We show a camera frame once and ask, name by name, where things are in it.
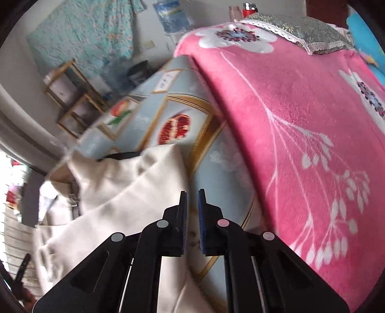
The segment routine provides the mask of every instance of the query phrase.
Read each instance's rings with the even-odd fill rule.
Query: wall switch
[[[154,42],[152,40],[150,41],[146,41],[144,44],[143,44],[143,47],[144,47],[144,50],[149,50],[149,49],[152,49],[155,47],[154,45]]]

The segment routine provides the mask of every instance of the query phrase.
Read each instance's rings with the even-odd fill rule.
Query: beige cloth
[[[72,174],[80,187],[82,216],[72,221],[66,196]],[[37,226],[35,246],[40,279],[47,291],[111,234],[131,235],[179,203],[188,181],[176,145],[146,149],[128,160],[96,162],[75,152],[50,175],[59,199]],[[195,285],[186,257],[163,257],[158,312],[212,312]]]

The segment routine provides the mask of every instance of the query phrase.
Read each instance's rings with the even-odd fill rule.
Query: hand
[[[31,294],[31,292],[26,289],[26,288],[23,288],[23,294],[24,294],[24,298],[26,300],[23,300],[23,305],[24,305],[24,309],[29,312],[29,313],[32,313],[32,309],[33,309],[33,306],[35,305],[36,303],[36,298],[33,294]]]

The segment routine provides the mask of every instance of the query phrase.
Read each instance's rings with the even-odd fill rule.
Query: pink blanket
[[[198,29],[181,54],[227,114],[275,232],[356,310],[385,265],[384,88],[355,51],[309,56],[242,24]]]

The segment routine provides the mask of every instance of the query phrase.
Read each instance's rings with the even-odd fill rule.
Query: lace trim
[[[301,46],[303,46],[303,48],[306,50],[306,52],[310,56],[315,51],[330,50],[330,49],[334,49],[334,48],[337,48],[337,47],[343,48],[345,46],[345,43],[343,41],[341,41],[341,40],[334,41],[334,42],[331,42],[331,43],[311,42],[311,43],[308,44],[303,39],[300,39],[297,36],[294,36],[293,34],[291,34],[291,33],[287,32],[287,31],[279,28],[278,26],[275,26],[275,25],[272,25],[272,24],[269,24],[269,23],[266,23],[266,22],[263,22],[263,21],[258,21],[258,20],[241,20],[240,22],[244,23],[244,24],[250,24],[250,25],[258,26],[260,28],[269,30],[269,31],[271,31],[271,32],[273,32],[273,33],[275,33],[275,34],[285,38],[286,40],[289,40],[290,42],[293,42],[293,43],[297,43],[298,42],[299,44],[301,44]]]

